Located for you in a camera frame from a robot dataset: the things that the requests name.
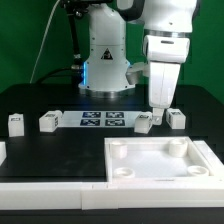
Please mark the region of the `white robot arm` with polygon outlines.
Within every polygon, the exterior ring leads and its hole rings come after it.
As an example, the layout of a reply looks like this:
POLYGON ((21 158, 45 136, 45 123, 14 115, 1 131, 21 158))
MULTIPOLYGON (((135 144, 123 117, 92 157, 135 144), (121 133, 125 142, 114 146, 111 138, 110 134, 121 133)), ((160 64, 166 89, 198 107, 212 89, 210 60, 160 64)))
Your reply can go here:
POLYGON ((200 0, 115 1, 115 10, 105 4, 90 7, 90 54, 79 89, 114 97, 132 90, 145 76, 152 121, 159 125, 188 57, 200 0))

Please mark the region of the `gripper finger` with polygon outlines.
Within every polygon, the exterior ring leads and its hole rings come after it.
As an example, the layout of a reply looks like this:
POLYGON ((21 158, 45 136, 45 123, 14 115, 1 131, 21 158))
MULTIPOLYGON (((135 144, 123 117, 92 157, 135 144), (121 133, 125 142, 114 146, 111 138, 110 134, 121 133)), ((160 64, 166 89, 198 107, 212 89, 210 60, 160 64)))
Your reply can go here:
POLYGON ((164 110, 161 108, 154 108, 152 110, 152 118, 153 118, 153 124, 154 125, 161 125, 162 124, 162 118, 163 118, 164 110))

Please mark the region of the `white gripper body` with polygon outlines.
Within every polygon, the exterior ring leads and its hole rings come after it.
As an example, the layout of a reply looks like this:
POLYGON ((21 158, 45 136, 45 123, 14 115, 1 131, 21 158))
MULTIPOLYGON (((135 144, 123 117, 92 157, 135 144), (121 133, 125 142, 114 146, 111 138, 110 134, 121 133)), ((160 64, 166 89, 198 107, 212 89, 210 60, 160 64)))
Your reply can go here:
POLYGON ((143 52, 147 59, 144 74, 149 77, 149 105, 169 108, 173 100, 181 65, 190 46, 188 38, 146 35, 143 52))

